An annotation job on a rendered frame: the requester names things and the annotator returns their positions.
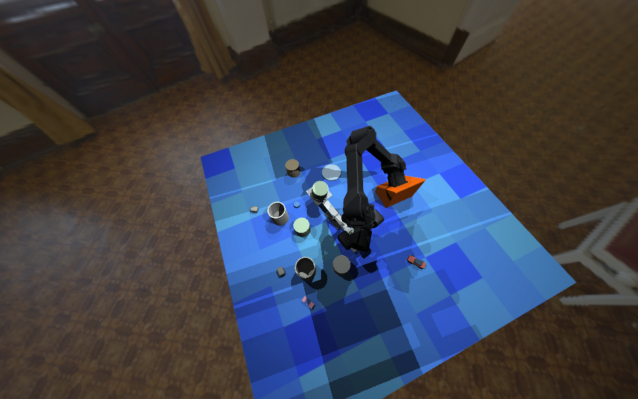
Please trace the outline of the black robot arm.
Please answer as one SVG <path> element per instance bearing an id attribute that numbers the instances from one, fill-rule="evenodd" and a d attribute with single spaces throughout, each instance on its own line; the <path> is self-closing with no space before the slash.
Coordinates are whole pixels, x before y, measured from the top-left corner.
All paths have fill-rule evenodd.
<path id="1" fill-rule="evenodd" d="M 408 182 L 404 173 L 407 168 L 399 155 L 390 153 L 376 140 L 376 131 L 371 126 L 352 131 L 346 143 L 348 192 L 343 199 L 341 220 L 354 229 L 350 246 L 366 252 L 371 242 L 372 231 L 369 228 L 375 221 L 375 205 L 369 204 L 364 193 L 362 154 L 367 150 L 381 162 L 381 169 L 388 174 L 389 185 L 393 187 Z"/>

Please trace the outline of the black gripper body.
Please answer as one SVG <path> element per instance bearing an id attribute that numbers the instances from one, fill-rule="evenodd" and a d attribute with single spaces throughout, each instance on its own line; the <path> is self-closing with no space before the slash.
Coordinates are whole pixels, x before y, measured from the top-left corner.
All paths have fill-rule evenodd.
<path id="1" fill-rule="evenodd" d="M 379 226 L 384 221 L 384 217 L 376 209 L 374 209 L 374 213 L 375 213 L 375 221 L 371 227 L 373 227 L 375 223 L 377 226 Z M 341 242 L 341 244 L 344 246 L 346 250 L 349 250 L 351 248 L 350 245 L 351 245 L 353 233 L 349 234 L 347 231 L 343 231 L 337 237 L 337 239 Z"/>

